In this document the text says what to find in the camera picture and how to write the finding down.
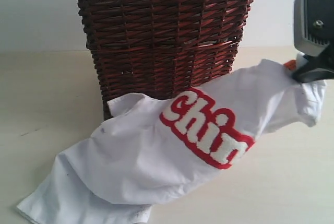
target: wicker basket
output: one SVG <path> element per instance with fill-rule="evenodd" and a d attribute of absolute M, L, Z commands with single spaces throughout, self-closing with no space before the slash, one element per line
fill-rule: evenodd
<path fill-rule="evenodd" d="M 176 96 L 231 71 L 253 0 L 78 0 L 107 101 Z"/>

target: metal screw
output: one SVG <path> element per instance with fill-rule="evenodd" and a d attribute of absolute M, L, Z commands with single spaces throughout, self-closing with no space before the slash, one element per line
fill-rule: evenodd
<path fill-rule="evenodd" d="M 314 28 L 316 29 L 322 29 L 324 27 L 324 23 L 321 20 L 316 20 L 313 23 Z"/>

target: table surface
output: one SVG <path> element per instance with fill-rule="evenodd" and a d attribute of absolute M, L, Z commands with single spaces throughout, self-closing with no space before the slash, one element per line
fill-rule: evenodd
<path fill-rule="evenodd" d="M 242 48 L 234 69 L 285 62 L 292 47 Z M 1 223 L 28 223 L 15 206 L 50 172 L 55 155 L 102 121 L 89 52 L 0 54 Z M 153 209 L 150 224 L 334 223 L 334 89 L 321 122 L 263 136 L 241 162 L 193 193 Z"/>

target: fabric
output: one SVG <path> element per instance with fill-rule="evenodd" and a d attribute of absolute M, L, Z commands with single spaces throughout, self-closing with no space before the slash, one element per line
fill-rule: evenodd
<path fill-rule="evenodd" d="M 116 98 L 114 118 L 61 152 L 18 209 L 38 224 L 147 222 L 152 205 L 212 180 L 261 134 L 294 122 L 314 126 L 325 89 L 324 81 L 298 84 L 283 65 L 263 60 L 175 99 Z"/>

